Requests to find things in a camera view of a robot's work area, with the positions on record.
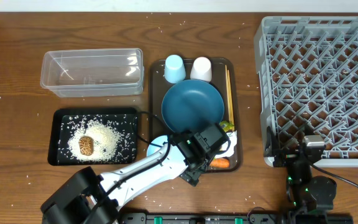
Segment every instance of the brown object on rice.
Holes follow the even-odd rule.
[[[78,141],[82,155],[90,156],[93,153],[93,139],[88,136],[81,137]]]

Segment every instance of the black tray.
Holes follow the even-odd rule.
[[[130,123],[136,114],[134,108],[67,108],[59,109],[53,115],[52,131],[50,134],[48,162],[53,166],[69,165],[93,165],[93,164],[128,164],[136,157],[136,135],[132,132]],[[68,140],[71,138],[71,129],[67,129],[68,122],[79,122],[86,116],[87,119],[102,119],[104,125],[113,125],[111,122],[118,122],[114,127],[120,133],[130,133],[128,138],[122,138],[118,144],[115,155],[105,162],[82,162],[77,159],[70,159],[71,152],[68,149]]]
[[[237,107],[237,97],[236,97],[236,84],[234,81],[234,67],[233,64],[225,58],[210,58],[212,66],[212,80],[211,84],[220,92],[223,102],[224,102],[224,116],[223,120],[228,121],[229,115],[227,113],[227,91],[226,91],[226,71],[230,71],[230,83],[232,91],[232,103],[233,103],[233,113],[234,113],[234,125],[237,131],[237,145],[234,147],[234,154],[231,157],[228,157],[230,161],[229,168],[214,168],[209,167],[208,172],[230,172],[238,169],[242,161],[242,149],[241,149],[241,134],[240,134],[240,122],[238,115]],[[186,79],[190,79],[190,72],[193,66],[194,59],[184,59],[183,60],[186,69]],[[166,81],[163,77],[164,74],[165,60],[159,60],[153,63],[150,69],[150,82],[149,82],[149,102],[150,102],[150,112],[156,114],[161,120],[162,112],[161,105],[162,100],[167,91],[173,86],[172,83]],[[161,135],[164,135],[163,129],[158,121],[154,119],[150,122],[150,140],[155,139]]]

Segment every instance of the blue bowl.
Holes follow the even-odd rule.
[[[162,118],[175,133],[202,131],[223,119],[221,94],[201,80],[185,80],[167,91],[162,100]]]

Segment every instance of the carrot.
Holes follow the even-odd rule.
[[[230,166],[230,161],[228,159],[214,159],[212,160],[211,167],[218,167],[218,168],[228,168]]]

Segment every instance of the table surface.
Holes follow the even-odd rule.
[[[0,13],[0,223],[40,223],[41,204],[84,166],[51,166],[47,153],[53,113],[67,106],[148,108],[150,65],[171,54],[226,57],[234,65],[243,162],[231,173],[205,174],[192,187],[180,178],[159,184],[126,205],[150,213],[246,214],[255,206],[288,205],[285,169],[262,156],[259,79],[253,38],[272,14]],[[59,98],[40,87],[42,58],[50,50],[138,47],[144,53],[145,90],[137,96]],[[140,131],[147,135],[147,122]],[[145,157],[139,144],[138,159]],[[93,166],[97,172],[121,166]],[[328,169],[358,183],[358,169]],[[358,223],[358,189],[337,181],[336,213]]]

